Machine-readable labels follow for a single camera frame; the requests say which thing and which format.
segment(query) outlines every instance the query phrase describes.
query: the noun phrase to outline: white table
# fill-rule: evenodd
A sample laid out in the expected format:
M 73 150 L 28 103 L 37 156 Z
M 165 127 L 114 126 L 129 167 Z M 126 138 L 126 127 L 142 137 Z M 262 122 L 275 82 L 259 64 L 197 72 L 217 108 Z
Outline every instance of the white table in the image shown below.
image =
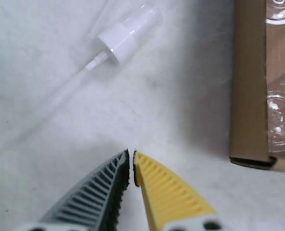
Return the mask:
M 105 25 L 137 4 L 116 2 Z M 233 0 L 158 1 L 164 22 L 136 56 L 71 79 L 80 87 L 42 118 L 95 54 L 102 3 L 0 0 L 0 231 L 38 220 L 126 148 L 185 179 L 235 230 L 285 230 L 285 173 L 228 158 Z M 148 230 L 133 182 L 120 212 L 118 230 Z

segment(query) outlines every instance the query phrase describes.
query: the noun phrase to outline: clear glass bottle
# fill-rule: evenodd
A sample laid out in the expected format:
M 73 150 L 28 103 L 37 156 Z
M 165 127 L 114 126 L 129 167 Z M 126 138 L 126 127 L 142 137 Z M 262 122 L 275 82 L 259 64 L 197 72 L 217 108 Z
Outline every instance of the clear glass bottle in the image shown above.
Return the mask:
M 268 86 L 269 150 L 285 154 L 285 75 Z
M 266 22 L 272 25 L 285 24 L 285 0 L 267 0 Z

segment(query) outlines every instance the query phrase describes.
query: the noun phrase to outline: brown cardboard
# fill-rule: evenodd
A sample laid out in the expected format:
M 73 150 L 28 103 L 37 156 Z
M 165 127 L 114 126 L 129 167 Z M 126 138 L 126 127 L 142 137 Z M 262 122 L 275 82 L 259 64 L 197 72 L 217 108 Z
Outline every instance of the brown cardboard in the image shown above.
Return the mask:
M 268 92 L 282 90 L 283 79 L 285 25 L 266 24 L 265 0 L 236 0 L 231 162 L 285 171 L 285 153 L 269 151 L 267 105 Z

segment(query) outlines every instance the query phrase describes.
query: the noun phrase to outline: white pump cap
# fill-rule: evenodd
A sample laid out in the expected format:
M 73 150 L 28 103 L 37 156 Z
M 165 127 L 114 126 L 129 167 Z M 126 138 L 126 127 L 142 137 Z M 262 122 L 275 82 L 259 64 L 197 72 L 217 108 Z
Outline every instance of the white pump cap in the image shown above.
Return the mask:
M 105 45 L 108 56 L 118 64 L 123 64 L 161 21 L 162 15 L 156 7 L 143 5 L 124 21 L 99 34 L 97 38 Z

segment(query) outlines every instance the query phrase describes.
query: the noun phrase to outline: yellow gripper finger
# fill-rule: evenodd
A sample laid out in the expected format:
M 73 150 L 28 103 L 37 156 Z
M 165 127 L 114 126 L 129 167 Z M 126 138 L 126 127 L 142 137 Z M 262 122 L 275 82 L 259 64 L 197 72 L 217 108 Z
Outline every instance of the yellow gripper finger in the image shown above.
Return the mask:
M 135 152 L 133 165 L 150 231 L 161 231 L 166 224 L 177 220 L 216 214 L 185 181 L 154 159 Z

